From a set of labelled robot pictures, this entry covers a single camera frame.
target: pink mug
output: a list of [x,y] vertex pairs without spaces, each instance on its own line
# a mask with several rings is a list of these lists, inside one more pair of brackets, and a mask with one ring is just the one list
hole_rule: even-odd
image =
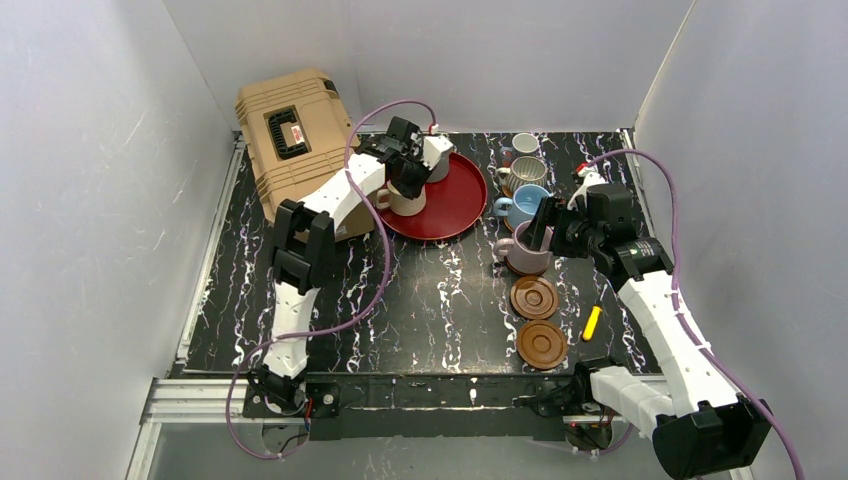
[[542,248],[538,252],[528,250],[518,238],[527,230],[530,222],[524,222],[515,229],[512,238],[502,238],[495,243],[492,251],[498,260],[506,261],[510,270],[520,275],[541,275],[548,269],[553,254],[549,248],[554,231],[550,227],[545,229],[545,238],[542,240]]

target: black table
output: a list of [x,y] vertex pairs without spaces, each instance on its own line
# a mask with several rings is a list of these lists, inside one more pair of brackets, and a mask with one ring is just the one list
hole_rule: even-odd
[[[574,169],[601,153],[621,148],[618,133],[540,133],[543,157],[551,169],[548,190],[570,196]],[[500,376],[515,381],[542,375],[515,349],[524,319],[509,305],[517,275],[496,263],[492,245],[510,236],[491,213],[500,195],[493,180],[497,152],[512,134],[452,134],[458,153],[480,166],[488,182],[489,204],[478,223],[459,239],[409,242],[394,235],[393,274],[375,313],[349,330],[309,341],[310,375]],[[633,193],[634,218],[645,223],[623,156],[602,165],[612,182]],[[271,228],[265,221],[249,160],[245,155],[226,215],[204,303],[183,372],[232,372],[242,356],[268,338],[274,317],[269,276]],[[382,246],[377,233],[337,244],[338,275],[315,303],[313,328],[351,318],[374,295],[381,277]],[[613,355],[634,373],[659,373],[638,324],[618,302],[591,260],[555,259],[545,273],[559,292],[559,309],[550,319],[565,333],[566,361],[544,375],[570,374],[580,359]],[[590,342],[579,339],[591,307],[600,297],[604,313]],[[252,365],[260,362],[253,359]]]

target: red tray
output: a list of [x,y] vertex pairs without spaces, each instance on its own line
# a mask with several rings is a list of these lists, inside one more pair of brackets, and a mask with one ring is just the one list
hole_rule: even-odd
[[387,227],[415,240],[444,240],[468,230],[486,208],[486,180],[477,165],[458,153],[450,155],[450,172],[441,182],[424,185],[427,205],[417,215],[380,212]]

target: plastic case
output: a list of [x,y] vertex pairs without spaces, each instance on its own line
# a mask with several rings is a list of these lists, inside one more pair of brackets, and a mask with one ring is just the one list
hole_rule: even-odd
[[[284,199],[300,200],[344,166],[351,121],[333,81],[320,70],[307,68],[242,87],[236,115],[271,223]],[[336,240],[373,229],[374,220],[359,205],[336,225]]]

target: yellow object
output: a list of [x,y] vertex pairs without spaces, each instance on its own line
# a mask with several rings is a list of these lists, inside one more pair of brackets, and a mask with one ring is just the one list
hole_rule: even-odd
[[592,313],[589,314],[589,321],[586,322],[586,330],[583,330],[583,341],[588,342],[595,334],[595,327],[598,326],[598,318],[601,316],[601,307],[595,305],[592,307]]

